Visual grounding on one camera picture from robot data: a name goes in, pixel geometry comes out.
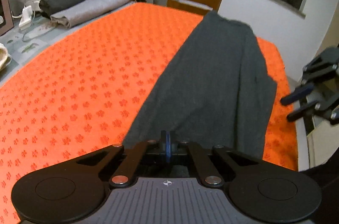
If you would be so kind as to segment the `dark grey sweatpants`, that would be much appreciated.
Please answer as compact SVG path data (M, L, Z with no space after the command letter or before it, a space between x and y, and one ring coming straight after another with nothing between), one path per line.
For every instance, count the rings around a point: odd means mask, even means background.
M158 78L123 144L169 131L261 159L276 89L252 29L210 12Z

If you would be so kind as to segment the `white power strip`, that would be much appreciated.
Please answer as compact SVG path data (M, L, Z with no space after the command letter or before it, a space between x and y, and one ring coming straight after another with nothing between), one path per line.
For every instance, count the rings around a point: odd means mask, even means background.
M19 22L19 29L25 30L30 27L33 20L33 9L32 6L29 5L24 7L22 10L21 20Z

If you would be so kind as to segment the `light grey folded garment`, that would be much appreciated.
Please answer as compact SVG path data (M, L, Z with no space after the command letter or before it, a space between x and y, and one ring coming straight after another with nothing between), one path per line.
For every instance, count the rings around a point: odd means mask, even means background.
M66 10L50 16L51 22L72 28L107 12L115 10L132 0L85 0Z

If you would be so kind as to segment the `orange floral table mat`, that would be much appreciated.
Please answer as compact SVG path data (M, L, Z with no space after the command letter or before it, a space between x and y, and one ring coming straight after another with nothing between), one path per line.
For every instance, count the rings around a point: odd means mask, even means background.
M1 86L1 222L29 172L125 137L156 80L202 20L137 3L46 48Z

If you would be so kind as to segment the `white folded padded jacket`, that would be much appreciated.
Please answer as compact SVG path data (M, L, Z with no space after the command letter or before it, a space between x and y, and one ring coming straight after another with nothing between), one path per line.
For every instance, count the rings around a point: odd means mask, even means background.
M0 44L0 71L7 68L11 64L12 58L7 48L1 43Z

